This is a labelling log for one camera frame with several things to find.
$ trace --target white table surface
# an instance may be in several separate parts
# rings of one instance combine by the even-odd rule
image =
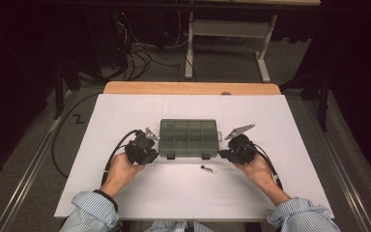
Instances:
[[[55,216],[68,216],[74,209],[71,200],[80,191],[100,187],[102,170],[125,134],[148,127],[158,135],[160,119],[170,118],[215,119],[223,137],[233,128],[255,124],[245,134],[267,152],[284,190],[330,209],[284,96],[103,94],[98,97]],[[219,148],[226,149],[227,143],[220,142]],[[217,173],[201,170],[202,164]],[[158,157],[115,200],[120,218],[128,220],[255,221],[274,208],[264,193],[220,156],[209,160]]]

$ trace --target hand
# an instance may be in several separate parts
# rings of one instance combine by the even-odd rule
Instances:
[[[234,163],[234,165],[243,171],[250,182],[257,185],[264,192],[273,205],[278,206],[291,199],[273,180],[270,167],[260,155],[257,154],[248,164]]]
[[[107,179],[100,187],[100,190],[114,198],[122,188],[132,181],[135,174],[143,170],[144,167],[144,164],[133,165],[128,161],[128,156],[125,153],[115,155],[111,160]]]

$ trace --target person's left hand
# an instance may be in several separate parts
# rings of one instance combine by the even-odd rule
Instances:
[[[107,179],[100,187],[100,190],[112,198],[115,197],[122,188],[132,181],[135,174],[143,170],[144,167],[144,164],[133,165],[129,162],[126,153],[115,155],[111,160]]]

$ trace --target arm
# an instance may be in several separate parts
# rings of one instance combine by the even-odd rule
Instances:
[[[281,231],[339,231],[329,218],[329,211],[323,206],[313,206],[312,202],[301,198],[291,198],[273,180],[271,169],[261,156],[255,156],[249,164],[236,164],[250,182],[275,205],[275,210],[267,216],[267,221]]]
[[[80,192],[76,206],[61,231],[109,231],[116,226],[117,204],[113,198],[127,186],[144,165],[133,165],[126,154],[114,156],[107,179],[99,190]]]

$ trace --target gray plastic box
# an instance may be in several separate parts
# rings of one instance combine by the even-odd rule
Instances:
[[[215,120],[162,119],[158,149],[162,157],[202,158],[216,157],[218,133]]]

